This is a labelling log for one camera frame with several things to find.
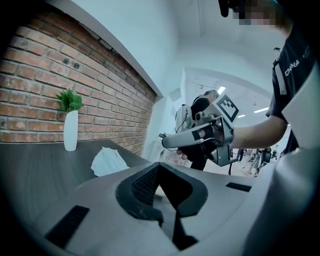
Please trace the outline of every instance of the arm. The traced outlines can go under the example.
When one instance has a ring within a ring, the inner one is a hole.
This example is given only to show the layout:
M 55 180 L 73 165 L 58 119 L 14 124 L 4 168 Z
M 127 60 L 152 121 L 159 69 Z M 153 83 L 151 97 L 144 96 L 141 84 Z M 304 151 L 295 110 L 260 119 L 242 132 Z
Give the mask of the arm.
M 287 124 L 281 118 L 271 115 L 268 120 L 249 127 L 234 128 L 232 149 L 267 148 L 284 136 Z

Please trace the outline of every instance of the brick wall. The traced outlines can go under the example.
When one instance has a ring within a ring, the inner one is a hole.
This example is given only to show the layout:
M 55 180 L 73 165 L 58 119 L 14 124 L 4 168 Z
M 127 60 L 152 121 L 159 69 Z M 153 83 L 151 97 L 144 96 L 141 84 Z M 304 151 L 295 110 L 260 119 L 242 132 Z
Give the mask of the brick wall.
M 0 140 L 63 141 L 58 92 L 73 89 L 78 140 L 112 139 L 140 155 L 156 99 L 141 76 L 76 20 L 44 5 L 19 27 L 0 65 Z

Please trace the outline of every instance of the white wall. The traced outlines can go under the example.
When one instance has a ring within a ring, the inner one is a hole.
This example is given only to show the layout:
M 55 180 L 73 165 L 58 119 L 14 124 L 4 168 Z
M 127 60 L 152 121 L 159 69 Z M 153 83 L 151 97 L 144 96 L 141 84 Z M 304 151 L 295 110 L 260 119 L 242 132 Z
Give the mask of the white wall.
M 158 95 L 176 56 L 178 31 L 165 0 L 47 0 L 119 52 Z

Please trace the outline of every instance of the white vase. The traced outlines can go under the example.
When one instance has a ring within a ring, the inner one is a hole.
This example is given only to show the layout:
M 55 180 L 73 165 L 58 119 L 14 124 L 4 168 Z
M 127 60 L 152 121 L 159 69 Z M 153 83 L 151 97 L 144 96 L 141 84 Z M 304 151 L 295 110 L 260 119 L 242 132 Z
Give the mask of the white vase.
M 78 139 L 78 111 L 74 110 L 66 114 L 63 128 L 63 143 L 66 151 L 74 151 Z

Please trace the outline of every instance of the background person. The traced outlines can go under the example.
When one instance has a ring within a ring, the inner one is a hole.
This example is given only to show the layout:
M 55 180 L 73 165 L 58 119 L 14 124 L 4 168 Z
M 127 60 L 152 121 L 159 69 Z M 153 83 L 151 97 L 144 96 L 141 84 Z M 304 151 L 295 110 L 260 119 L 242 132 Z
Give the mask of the background person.
M 256 0 L 252 4 L 251 0 L 247 0 L 245 10 L 247 21 L 251 20 L 259 25 L 267 25 L 268 28 L 276 29 L 283 34 L 286 40 L 279 57 L 273 63 L 273 96 L 266 113 L 268 119 L 253 126 L 235 127 L 230 148 L 268 148 L 279 142 L 284 136 L 288 123 L 282 115 L 282 110 L 306 81 L 316 63 L 316 58 L 310 45 L 299 32 L 299 28 L 274 1 Z M 276 72 L 276 67 L 279 67 L 280 72 Z M 206 136 L 205 132 L 199 134 L 202 138 Z M 214 135 L 217 139 L 221 136 L 217 130 L 214 131 Z M 298 146 L 291 131 L 283 153 L 293 151 Z M 187 159 L 188 153 L 177 150 L 177 154 L 182 154 L 182 159 Z

